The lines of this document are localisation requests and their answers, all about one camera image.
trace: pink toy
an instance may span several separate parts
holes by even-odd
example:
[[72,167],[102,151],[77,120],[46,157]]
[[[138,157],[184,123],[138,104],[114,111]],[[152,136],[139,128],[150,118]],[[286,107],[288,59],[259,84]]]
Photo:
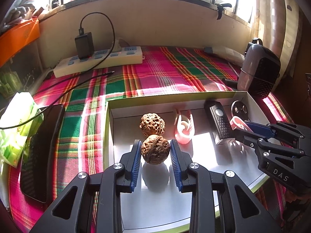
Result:
[[234,130],[235,128],[239,128],[242,130],[247,130],[247,131],[251,131],[252,130],[247,126],[247,124],[239,117],[237,116],[233,116],[232,119],[230,120],[230,125],[231,128]]
[[175,138],[180,144],[187,144],[194,136],[194,124],[192,119],[192,113],[190,110],[187,111],[187,116],[176,110],[175,118]]

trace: white box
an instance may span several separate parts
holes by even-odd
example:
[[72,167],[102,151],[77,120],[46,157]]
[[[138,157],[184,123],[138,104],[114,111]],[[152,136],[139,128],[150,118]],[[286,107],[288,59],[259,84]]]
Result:
[[[118,163],[124,153],[130,152],[135,139],[145,140],[139,124],[146,113],[157,113],[165,121],[163,137],[174,137],[174,109],[191,109],[195,136],[187,145],[180,145],[192,161],[210,171],[224,173],[233,170],[253,191],[268,179],[258,169],[254,149],[239,142],[215,147],[210,135],[210,125],[203,104],[205,99],[221,102],[231,119],[231,105],[242,101],[248,108],[249,120],[269,123],[266,116],[247,92],[200,92],[118,99],[108,102],[105,129],[105,168]],[[121,213],[124,233],[147,233],[173,229],[189,229],[191,193],[180,193],[175,184],[170,155],[160,165],[150,165],[141,159],[135,191],[121,194]],[[214,191],[216,216],[219,216],[217,193]]]

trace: green plastic bag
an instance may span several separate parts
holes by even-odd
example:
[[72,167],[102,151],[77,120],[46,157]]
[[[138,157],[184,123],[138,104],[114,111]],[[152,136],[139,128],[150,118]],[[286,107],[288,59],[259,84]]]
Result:
[[[14,126],[39,113],[38,105],[28,92],[16,93],[0,118],[0,127]],[[28,135],[35,134],[43,121],[43,114],[23,126],[0,130],[0,157],[17,167]]]

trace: orange box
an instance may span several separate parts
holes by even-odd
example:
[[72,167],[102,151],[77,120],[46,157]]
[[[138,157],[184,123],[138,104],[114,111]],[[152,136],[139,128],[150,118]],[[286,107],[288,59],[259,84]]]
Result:
[[40,37],[39,20],[29,19],[0,36],[0,67],[24,46]]

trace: curtain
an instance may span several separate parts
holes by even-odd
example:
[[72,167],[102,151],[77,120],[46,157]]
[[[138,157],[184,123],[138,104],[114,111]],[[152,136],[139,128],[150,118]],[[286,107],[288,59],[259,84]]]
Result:
[[294,65],[299,46],[299,7],[295,0],[256,0],[252,13],[251,39],[262,39],[263,45],[274,52],[281,61],[279,84],[288,66]]

